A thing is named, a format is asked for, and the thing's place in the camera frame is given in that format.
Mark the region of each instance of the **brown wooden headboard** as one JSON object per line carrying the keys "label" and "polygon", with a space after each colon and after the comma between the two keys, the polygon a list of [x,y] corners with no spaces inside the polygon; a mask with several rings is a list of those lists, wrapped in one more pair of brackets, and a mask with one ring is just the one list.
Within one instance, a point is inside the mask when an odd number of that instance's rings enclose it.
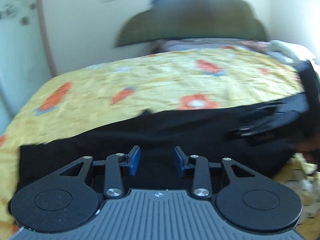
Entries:
{"label": "brown wooden headboard", "polygon": [[267,40],[264,27],[245,1],[155,0],[150,10],[124,25],[116,46],[203,37]]}

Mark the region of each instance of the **black cloth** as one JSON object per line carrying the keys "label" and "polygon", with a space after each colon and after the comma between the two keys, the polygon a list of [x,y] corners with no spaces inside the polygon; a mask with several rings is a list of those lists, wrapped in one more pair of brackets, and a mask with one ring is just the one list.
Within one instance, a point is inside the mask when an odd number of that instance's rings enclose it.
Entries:
{"label": "black cloth", "polygon": [[114,153],[141,148],[135,177],[124,178],[126,188],[189,188],[173,165],[173,148],[186,155],[201,155],[209,162],[230,157],[268,177],[275,175],[294,154],[286,139],[250,147],[244,139],[228,141],[226,131],[241,127],[244,113],[259,104],[227,109],[163,111],[95,128],[77,136],[47,144],[20,147],[20,181],[17,190],[85,155],[105,160]]}

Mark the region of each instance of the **bed sheet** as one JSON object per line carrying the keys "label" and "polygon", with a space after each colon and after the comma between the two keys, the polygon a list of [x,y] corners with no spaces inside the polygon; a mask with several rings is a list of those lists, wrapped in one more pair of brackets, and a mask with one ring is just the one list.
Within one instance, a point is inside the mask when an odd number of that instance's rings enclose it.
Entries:
{"label": "bed sheet", "polygon": [[[20,145],[72,137],[135,117],[144,109],[227,108],[302,91],[294,68],[229,45],[152,54],[55,77],[21,109],[0,138],[0,239],[15,230],[6,206],[18,182]],[[276,180],[293,180],[297,166],[310,169],[303,159],[293,158]],[[319,222],[319,218],[309,219],[298,231],[314,240],[320,233]]]}

